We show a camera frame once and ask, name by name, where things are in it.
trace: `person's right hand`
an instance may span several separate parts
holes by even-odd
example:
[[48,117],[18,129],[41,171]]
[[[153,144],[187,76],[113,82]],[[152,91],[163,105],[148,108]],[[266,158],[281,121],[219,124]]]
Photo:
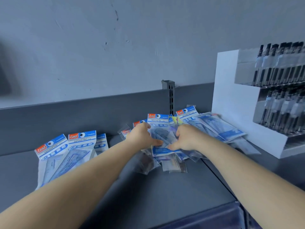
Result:
[[199,150],[202,140],[209,140],[210,136],[203,133],[192,125],[180,125],[176,132],[179,137],[178,141],[168,146],[170,150]]

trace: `hand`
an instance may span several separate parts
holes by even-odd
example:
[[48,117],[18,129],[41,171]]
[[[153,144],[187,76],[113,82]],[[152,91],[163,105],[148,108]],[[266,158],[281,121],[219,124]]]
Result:
[[176,136],[178,136],[179,139],[177,142],[168,146],[170,150],[200,150],[200,142],[212,139],[208,134],[203,133],[192,125],[180,125],[176,132]]
[[136,125],[133,130],[126,136],[126,142],[134,145],[138,150],[147,149],[151,146],[159,146],[163,144],[162,140],[153,139],[147,129],[150,124],[143,122]]

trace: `forearm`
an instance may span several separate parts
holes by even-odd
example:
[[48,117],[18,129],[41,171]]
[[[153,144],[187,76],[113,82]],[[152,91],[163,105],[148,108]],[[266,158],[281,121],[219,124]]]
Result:
[[305,192],[215,139],[200,142],[198,150],[263,228],[303,228]]
[[125,141],[111,147],[5,210],[0,228],[78,228],[137,150]]

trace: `cartoon eye graphic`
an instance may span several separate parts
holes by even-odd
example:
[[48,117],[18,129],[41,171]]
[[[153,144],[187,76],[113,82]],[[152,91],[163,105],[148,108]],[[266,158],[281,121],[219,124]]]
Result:
[[54,141],[49,141],[48,146],[54,145]]

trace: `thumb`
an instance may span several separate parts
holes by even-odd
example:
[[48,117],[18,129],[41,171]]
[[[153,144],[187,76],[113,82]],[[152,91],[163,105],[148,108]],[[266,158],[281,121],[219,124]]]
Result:
[[172,143],[171,145],[169,145],[168,148],[172,151],[180,149],[180,142],[176,141],[176,142]]
[[157,140],[157,139],[152,140],[152,146],[159,146],[159,145],[162,145],[162,144],[163,144],[162,140]]

